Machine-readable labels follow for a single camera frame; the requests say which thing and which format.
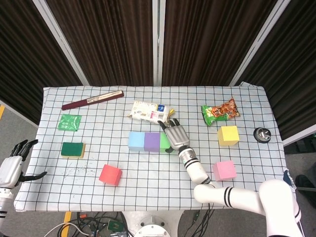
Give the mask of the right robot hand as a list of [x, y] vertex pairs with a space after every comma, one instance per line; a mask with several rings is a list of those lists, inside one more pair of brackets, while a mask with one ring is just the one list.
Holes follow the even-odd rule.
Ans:
[[167, 153], [170, 154], [173, 151], [182, 152], [190, 146], [189, 137], [178, 119], [174, 118], [173, 120], [170, 120], [169, 127], [167, 127], [161, 120], [158, 120], [158, 123], [165, 132], [170, 143], [170, 147], [165, 150]]

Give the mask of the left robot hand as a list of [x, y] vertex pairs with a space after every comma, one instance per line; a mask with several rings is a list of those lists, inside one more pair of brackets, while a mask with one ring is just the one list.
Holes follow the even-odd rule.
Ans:
[[43, 178], [47, 172], [38, 175], [25, 176], [23, 165], [30, 152], [30, 149], [38, 143], [38, 139], [28, 142], [24, 140], [14, 146], [9, 157], [5, 158], [0, 167], [0, 187], [13, 189], [20, 182], [35, 181]]

